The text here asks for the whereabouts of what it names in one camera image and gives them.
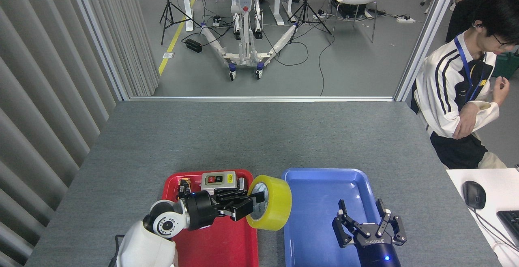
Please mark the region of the person's hand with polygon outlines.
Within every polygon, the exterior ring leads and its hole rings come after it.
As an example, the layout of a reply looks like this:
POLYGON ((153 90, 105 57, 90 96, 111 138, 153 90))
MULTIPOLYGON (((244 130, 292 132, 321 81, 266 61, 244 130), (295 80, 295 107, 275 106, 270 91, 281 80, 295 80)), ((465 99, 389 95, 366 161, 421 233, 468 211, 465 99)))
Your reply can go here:
POLYGON ((506 77, 497 77, 492 91, 492 101, 500 107, 508 97, 510 83, 506 77))
POLYGON ((460 116, 460 120, 456 129, 453 133, 453 138, 458 140, 467 137, 472 133, 475 124, 475 117, 472 115, 463 115, 460 116))

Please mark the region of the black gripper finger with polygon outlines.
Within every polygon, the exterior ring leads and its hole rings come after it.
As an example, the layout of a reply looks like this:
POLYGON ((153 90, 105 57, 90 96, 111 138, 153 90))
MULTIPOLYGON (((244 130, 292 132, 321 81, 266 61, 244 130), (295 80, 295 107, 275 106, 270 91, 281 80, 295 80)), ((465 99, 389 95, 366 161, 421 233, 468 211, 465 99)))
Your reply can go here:
POLYGON ((248 199, 247 190, 215 189, 214 199, 217 203, 239 203, 248 199))
POLYGON ((358 234, 366 237, 366 229, 363 228, 360 223, 349 217, 345 207, 345 202, 343 199, 340 199, 339 211, 337 212, 335 219, 332 221, 332 228, 340 248, 345 248, 353 239, 352 236, 346 234, 343 228, 344 226, 349 230, 353 237, 358 234))
POLYGON ((382 238, 387 228, 387 225, 390 224, 393 228, 394 233, 394 236, 391 238, 391 243, 395 243, 395 245, 397 246, 402 246, 404 243, 407 242, 407 235, 405 233, 401 216, 393 215, 391 210, 387 209, 384 206, 382 199, 377 199, 376 207, 381 217, 379 227, 376 231, 376 237, 382 238))
POLYGON ((255 193, 239 203, 221 203, 223 213, 230 216, 233 221, 239 221, 259 210, 258 204, 265 202, 264 193, 255 193))

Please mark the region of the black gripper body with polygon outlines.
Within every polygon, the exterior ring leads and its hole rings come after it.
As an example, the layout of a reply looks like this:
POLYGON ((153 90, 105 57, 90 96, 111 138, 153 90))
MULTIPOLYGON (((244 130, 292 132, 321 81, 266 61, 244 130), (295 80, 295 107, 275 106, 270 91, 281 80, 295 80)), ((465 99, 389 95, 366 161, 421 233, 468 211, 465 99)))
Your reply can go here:
POLYGON ((363 223, 356 230, 356 252, 362 267, 400 267, 393 238, 386 223, 363 223))
POLYGON ((222 214, 213 207, 211 195, 207 191, 193 192, 189 195, 189 231, 213 225, 222 214))

